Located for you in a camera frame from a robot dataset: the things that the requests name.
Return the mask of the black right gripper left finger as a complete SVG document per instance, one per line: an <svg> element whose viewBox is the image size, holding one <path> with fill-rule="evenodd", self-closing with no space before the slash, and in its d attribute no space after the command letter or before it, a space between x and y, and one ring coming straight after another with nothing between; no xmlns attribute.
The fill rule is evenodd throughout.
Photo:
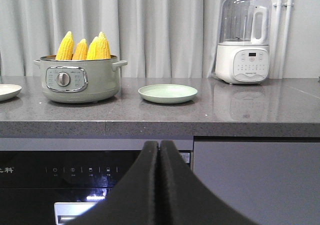
<svg viewBox="0 0 320 225"><path fill-rule="evenodd" d="M107 198L68 225L155 225L158 143L144 143L137 159Z"/></svg>

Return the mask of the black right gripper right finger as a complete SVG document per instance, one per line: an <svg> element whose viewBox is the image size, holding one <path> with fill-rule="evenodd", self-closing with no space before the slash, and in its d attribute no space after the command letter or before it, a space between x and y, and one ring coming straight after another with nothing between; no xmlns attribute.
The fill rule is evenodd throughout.
<svg viewBox="0 0 320 225"><path fill-rule="evenodd" d="M212 193L185 163L171 140L160 143L163 225L255 225Z"/></svg>

